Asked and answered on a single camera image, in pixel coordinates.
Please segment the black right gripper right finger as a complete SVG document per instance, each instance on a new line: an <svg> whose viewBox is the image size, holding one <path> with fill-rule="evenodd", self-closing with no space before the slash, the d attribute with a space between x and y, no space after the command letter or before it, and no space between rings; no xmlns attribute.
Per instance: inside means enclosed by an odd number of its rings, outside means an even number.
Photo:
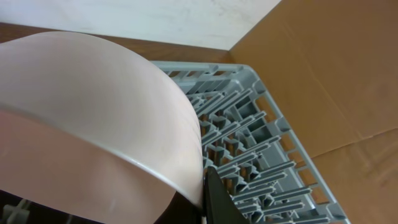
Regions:
<svg viewBox="0 0 398 224"><path fill-rule="evenodd" d="M205 174L203 208L207 224L249 224L233 203L214 167L207 168Z"/></svg>

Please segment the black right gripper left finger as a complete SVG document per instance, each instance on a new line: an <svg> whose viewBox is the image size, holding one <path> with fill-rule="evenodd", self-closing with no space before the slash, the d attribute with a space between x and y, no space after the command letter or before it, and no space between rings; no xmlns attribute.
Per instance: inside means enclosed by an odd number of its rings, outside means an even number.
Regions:
<svg viewBox="0 0 398 224"><path fill-rule="evenodd" d="M202 224L202 215L194 204L176 192L154 224Z"/></svg>

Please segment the pink white bowl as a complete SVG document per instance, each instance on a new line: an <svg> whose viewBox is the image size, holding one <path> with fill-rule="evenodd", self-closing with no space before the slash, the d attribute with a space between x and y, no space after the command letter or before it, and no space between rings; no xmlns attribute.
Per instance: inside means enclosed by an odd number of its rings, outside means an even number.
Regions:
<svg viewBox="0 0 398 224"><path fill-rule="evenodd" d="M198 117L159 67L105 39L43 32L1 44L1 189L102 223L203 204Z"/></svg>

